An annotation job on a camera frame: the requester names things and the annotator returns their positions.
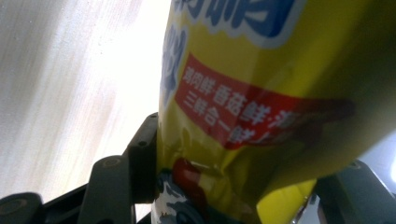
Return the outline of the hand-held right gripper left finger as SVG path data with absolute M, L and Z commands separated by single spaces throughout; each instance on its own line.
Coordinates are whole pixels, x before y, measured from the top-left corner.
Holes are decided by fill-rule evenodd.
M 133 203 L 152 203 L 156 186 L 158 114 L 148 115 L 124 151 L 131 172 Z

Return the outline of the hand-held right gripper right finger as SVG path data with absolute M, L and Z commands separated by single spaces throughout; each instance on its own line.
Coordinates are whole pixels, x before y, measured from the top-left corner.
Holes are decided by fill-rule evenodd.
M 318 180 L 320 224 L 396 224 L 396 197 L 364 162 Z

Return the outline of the yellow seasoning bag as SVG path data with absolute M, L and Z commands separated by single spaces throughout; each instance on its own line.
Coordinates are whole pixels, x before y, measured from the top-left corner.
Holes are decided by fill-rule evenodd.
M 396 131 L 396 0 L 172 0 L 154 224 L 290 224 Z

